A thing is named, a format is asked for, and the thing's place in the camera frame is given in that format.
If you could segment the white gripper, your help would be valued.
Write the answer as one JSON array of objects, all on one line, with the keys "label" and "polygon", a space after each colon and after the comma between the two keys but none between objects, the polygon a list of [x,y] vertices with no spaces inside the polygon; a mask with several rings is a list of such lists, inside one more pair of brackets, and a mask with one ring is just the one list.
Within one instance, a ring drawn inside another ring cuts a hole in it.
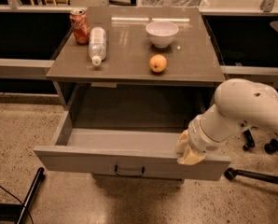
[{"label": "white gripper", "polygon": [[202,116],[198,115],[188,125],[188,130],[184,130],[175,144],[175,152],[182,154],[177,162],[184,165],[195,165],[205,159],[203,153],[214,152],[222,147],[225,142],[217,142],[212,139],[202,128]]}]

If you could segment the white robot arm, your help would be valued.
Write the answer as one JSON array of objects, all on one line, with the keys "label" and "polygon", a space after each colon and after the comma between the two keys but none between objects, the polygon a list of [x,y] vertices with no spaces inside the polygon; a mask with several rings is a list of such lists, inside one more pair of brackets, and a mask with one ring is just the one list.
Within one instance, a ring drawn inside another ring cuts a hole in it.
[{"label": "white robot arm", "polygon": [[175,145],[180,164],[195,165],[235,134],[252,127],[278,135],[278,93],[269,86],[233,78],[215,90],[214,104],[194,118]]}]

